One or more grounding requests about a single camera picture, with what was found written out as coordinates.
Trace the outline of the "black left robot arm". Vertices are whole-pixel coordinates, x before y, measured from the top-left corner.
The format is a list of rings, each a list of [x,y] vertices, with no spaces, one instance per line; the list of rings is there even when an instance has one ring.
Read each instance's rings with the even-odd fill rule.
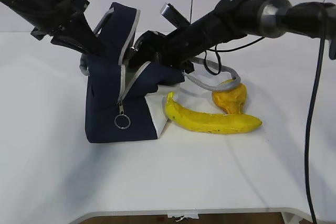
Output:
[[[1,0],[33,25],[31,35],[37,40],[51,37],[51,43],[82,54],[104,55],[102,42],[90,28],[85,11],[88,0]]]

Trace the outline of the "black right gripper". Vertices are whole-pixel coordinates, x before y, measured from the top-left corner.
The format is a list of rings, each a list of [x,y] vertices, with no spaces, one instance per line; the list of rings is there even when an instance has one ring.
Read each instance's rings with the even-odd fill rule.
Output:
[[[128,66],[131,69],[135,69],[149,61],[186,73],[194,72],[194,64],[190,60],[177,63],[174,59],[174,54],[168,53],[164,43],[165,37],[164,34],[152,30],[143,33],[129,51]]]

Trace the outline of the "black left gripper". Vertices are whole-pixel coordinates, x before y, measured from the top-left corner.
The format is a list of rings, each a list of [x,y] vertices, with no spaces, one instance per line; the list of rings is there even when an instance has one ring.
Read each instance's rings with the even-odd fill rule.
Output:
[[[88,0],[30,0],[30,34],[37,40],[52,37],[51,43],[80,53],[103,57],[104,46],[91,30],[84,12]]]

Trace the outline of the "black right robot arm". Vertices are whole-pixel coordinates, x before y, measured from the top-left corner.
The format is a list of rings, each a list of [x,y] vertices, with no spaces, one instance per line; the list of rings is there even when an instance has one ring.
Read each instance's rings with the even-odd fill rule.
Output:
[[[194,71],[192,60],[222,43],[248,35],[279,38],[293,33],[329,41],[329,58],[335,59],[335,5],[288,0],[220,0],[215,8],[191,23],[173,5],[165,4],[161,15],[174,30],[167,34],[147,31],[134,45],[131,68],[157,62],[186,73]]]

